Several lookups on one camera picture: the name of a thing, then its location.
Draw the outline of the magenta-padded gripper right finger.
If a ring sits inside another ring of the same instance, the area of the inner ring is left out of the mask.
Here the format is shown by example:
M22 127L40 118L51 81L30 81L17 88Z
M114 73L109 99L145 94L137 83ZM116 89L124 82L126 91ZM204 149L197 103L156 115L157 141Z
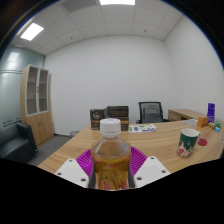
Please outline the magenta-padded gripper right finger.
M147 157L137 148L131 148L128 174L130 188L143 187L169 174L168 169L155 156Z

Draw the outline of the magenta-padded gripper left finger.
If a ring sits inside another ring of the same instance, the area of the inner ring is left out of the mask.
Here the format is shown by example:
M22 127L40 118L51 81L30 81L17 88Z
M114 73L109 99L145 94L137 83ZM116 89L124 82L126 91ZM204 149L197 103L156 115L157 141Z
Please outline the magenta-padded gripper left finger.
M91 158L91 150L86 150L76 159L69 158L66 160L56 171L55 175L78 186L93 189L95 187L96 178Z

